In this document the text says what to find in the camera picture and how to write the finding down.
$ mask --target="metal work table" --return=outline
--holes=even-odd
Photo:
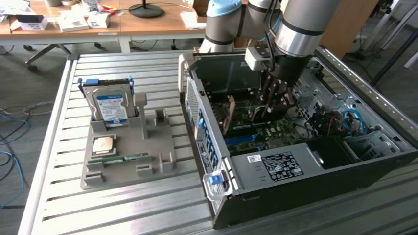
[[[178,58],[192,51],[67,60],[19,234],[407,234],[418,227],[418,161],[372,187],[224,230],[212,229],[198,170],[113,188],[81,188],[90,109],[79,78],[136,79],[148,112],[166,108],[180,161],[194,161],[180,106]],[[336,87],[333,76],[325,80]]]

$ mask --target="floor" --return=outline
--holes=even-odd
[[[364,35],[369,35],[373,27],[376,26],[379,19],[371,19],[363,30]],[[399,35],[397,40],[392,43],[389,49],[381,52],[381,58],[373,58],[369,56],[367,60],[360,62],[348,62],[359,73],[363,73],[367,78],[363,67],[359,63],[368,66],[369,62],[373,60],[368,70],[372,76],[375,76],[387,61],[405,42],[407,38],[412,34],[409,29],[404,29],[403,33]],[[154,40],[146,41],[144,43],[134,42],[141,45],[142,48],[152,48],[154,45]],[[158,41],[153,50],[170,50],[172,40]],[[69,49],[74,53],[118,53],[121,52],[118,42],[102,43],[105,50],[99,50],[94,47],[93,43],[69,45]],[[177,40],[177,46],[180,49],[192,49],[198,46],[198,40]],[[42,46],[34,46],[37,50],[42,49]],[[413,56],[418,50],[418,42],[416,42],[393,68],[389,70],[388,75],[379,84],[380,89],[399,108],[412,117],[415,121],[418,122],[418,93],[416,93],[415,79],[418,75],[418,65],[415,65],[412,69],[407,69],[403,64]],[[17,46],[14,51],[9,55],[0,56],[0,107],[7,108],[13,106],[29,106],[43,101],[54,101],[58,91],[58,86],[61,82],[62,70],[66,62],[66,54],[59,49],[55,49],[49,53],[46,57],[35,62],[39,67],[39,72],[33,73],[27,70],[23,63],[35,52],[27,52],[22,46]],[[43,112],[51,109],[51,106],[41,107],[34,110],[34,112]],[[10,112],[19,110],[19,107],[11,109]],[[26,118],[26,115],[14,115],[15,118]],[[15,150],[17,156],[21,159],[23,172],[26,174],[27,182],[31,183],[38,157],[42,149],[45,134],[47,131],[50,121],[50,115],[33,116],[30,119],[31,129],[29,133],[15,141],[11,146]],[[21,123],[11,122],[0,118],[0,134],[7,135]],[[0,145],[0,151],[7,151],[6,146]],[[3,177],[6,166],[3,166],[0,176]],[[17,168],[14,169],[11,175],[0,182],[0,203],[7,202],[21,190],[21,178]],[[25,209],[21,208],[26,204],[30,189],[25,190],[23,195],[11,204],[11,206],[18,207],[17,209],[0,210],[0,233],[3,235],[14,235],[18,232],[21,219]]]

